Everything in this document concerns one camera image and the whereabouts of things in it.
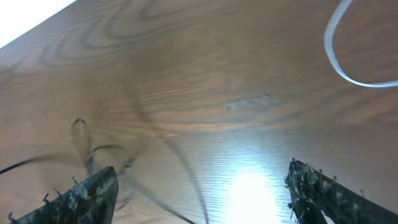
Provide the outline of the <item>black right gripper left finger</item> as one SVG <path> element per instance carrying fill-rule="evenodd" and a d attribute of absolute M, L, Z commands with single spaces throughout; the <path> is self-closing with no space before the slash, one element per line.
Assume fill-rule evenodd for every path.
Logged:
<path fill-rule="evenodd" d="M 19 224 L 111 224 L 119 182 L 114 167 L 108 166 L 53 201 L 44 198 L 45 205 L 15 219 Z"/>

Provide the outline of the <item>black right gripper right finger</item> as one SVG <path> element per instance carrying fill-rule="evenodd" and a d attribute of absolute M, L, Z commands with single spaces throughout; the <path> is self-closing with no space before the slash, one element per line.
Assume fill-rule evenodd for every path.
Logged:
<path fill-rule="evenodd" d="M 373 224 L 397 223 L 397 214 L 356 194 L 325 176 L 322 170 L 292 159 L 284 178 L 290 192 L 288 207 L 294 212 L 297 223 Z"/>

